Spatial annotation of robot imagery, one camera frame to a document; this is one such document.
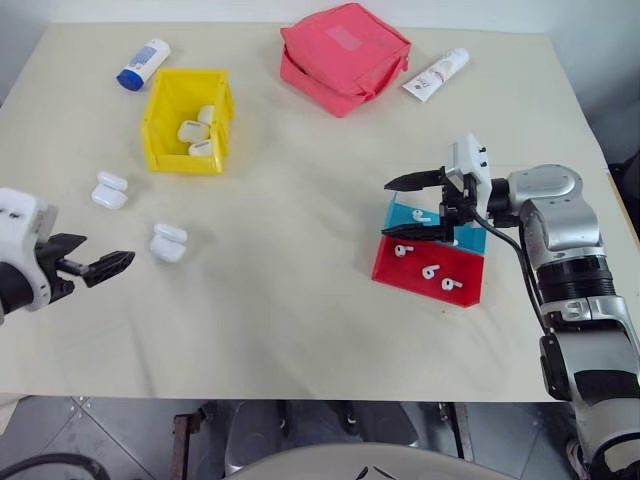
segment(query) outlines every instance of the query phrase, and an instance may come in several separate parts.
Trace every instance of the red box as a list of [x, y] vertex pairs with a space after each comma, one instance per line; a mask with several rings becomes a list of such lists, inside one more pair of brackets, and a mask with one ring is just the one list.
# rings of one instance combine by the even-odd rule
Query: red box
[[[404, 257], [396, 257], [396, 245], [411, 246], [414, 250]], [[434, 278], [426, 280], [422, 269], [429, 265], [440, 265], [440, 268], [435, 271]], [[371, 278], [461, 307], [470, 307], [480, 302], [483, 267], [483, 256], [441, 243], [399, 242], [382, 237]], [[461, 282], [463, 286], [443, 290], [442, 279], [445, 277]]]
[[357, 3], [280, 30], [280, 76], [337, 117], [374, 99], [409, 66], [411, 43]]

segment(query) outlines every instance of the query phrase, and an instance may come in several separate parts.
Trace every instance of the white earbud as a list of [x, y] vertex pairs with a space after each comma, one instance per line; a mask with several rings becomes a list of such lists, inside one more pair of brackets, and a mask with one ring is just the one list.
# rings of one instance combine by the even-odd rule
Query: white earbud
[[431, 221], [431, 219], [430, 219], [429, 217], [423, 217], [423, 215], [424, 215], [424, 212], [423, 212], [422, 210], [418, 210], [418, 209], [416, 209], [416, 210], [414, 210], [413, 212], [411, 212], [411, 216], [413, 217], [413, 219], [414, 219], [416, 222], [424, 222], [424, 223], [427, 223], [427, 222], [430, 222], [430, 221]]
[[409, 245], [396, 245], [396, 248], [394, 248], [394, 252], [396, 254], [396, 257], [404, 257], [407, 252], [413, 252], [413, 247]]
[[443, 290], [453, 290], [453, 287], [462, 287], [462, 283], [456, 282], [450, 278], [445, 278], [442, 280], [442, 289]]
[[431, 280], [436, 276], [436, 270], [440, 269], [440, 265], [429, 265], [422, 269], [422, 276], [425, 280]]

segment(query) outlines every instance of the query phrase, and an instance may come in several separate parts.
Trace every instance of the black cable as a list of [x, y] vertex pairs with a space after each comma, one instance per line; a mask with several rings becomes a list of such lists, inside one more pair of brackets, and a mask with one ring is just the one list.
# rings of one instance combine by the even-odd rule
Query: black cable
[[485, 230], [495, 235], [500, 240], [504, 240], [509, 245], [511, 245], [511, 247], [515, 250], [516, 255], [518, 256], [518, 261], [520, 263], [520, 270], [522, 270], [524, 285], [525, 287], [527, 287], [527, 295], [529, 295], [529, 301], [531, 302], [533, 311], [535, 312], [536, 317], [538, 318], [538, 323], [540, 324], [540, 327], [544, 332], [547, 332], [548, 329], [544, 325], [544, 321], [542, 319], [542, 313], [540, 312], [540, 307], [538, 305], [536, 295], [533, 293], [533, 286], [531, 285], [531, 282], [529, 279], [528, 264], [525, 259], [524, 253], [520, 248], [520, 245], [518, 245], [518, 243], [514, 239], [512, 239], [509, 235], [502, 233], [500, 230], [498, 230], [489, 222], [487, 222], [484, 218], [482, 218], [480, 214], [478, 214], [475, 208], [470, 208], [469, 210], [471, 211], [471, 214], [473, 215], [474, 220], [478, 222]]
[[[531, 268], [531, 260], [529, 260], [529, 252], [527, 251], [527, 242], [524, 238], [524, 225], [522, 225], [522, 222], [518, 223], [518, 236], [520, 237], [520, 248], [522, 248], [522, 253], [524, 253], [524, 260], [527, 263], [527, 273], [529, 274], [529, 281], [531, 282], [532, 286], [535, 286], [536, 277], [533, 274], [533, 269]], [[534, 288], [533, 291], [536, 294], [538, 305], [542, 305], [542, 296], [540, 295], [540, 290]]]
[[4, 470], [0, 470], [0, 480], [5, 480], [20, 472], [39, 465], [49, 465], [52, 463], [72, 465], [74, 467], [82, 468], [95, 480], [111, 480], [107, 471], [98, 462], [92, 458], [75, 453], [51, 453], [48, 455], [38, 455], [36, 457], [27, 458], [26, 460], [8, 466]]

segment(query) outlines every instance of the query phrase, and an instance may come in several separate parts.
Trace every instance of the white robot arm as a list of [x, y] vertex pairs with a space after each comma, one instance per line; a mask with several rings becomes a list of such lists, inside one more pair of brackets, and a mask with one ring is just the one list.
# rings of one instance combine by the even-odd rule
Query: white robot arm
[[50, 236], [57, 210], [43, 200], [0, 188], [0, 323], [19, 308], [38, 310], [73, 292], [58, 271], [80, 276], [93, 287], [125, 270], [133, 252], [113, 252], [91, 265], [65, 258], [87, 238]]

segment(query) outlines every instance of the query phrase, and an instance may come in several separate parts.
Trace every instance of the white bottle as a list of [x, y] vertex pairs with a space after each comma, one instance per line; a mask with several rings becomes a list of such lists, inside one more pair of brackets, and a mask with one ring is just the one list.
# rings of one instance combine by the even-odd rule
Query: white bottle
[[444, 82], [453, 77], [468, 61], [469, 52], [464, 48], [456, 48], [402, 86], [426, 102]]
[[122, 69], [116, 79], [128, 90], [140, 90], [153, 72], [171, 54], [169, 44], [154, 38], [145, 44], [135, 57]]

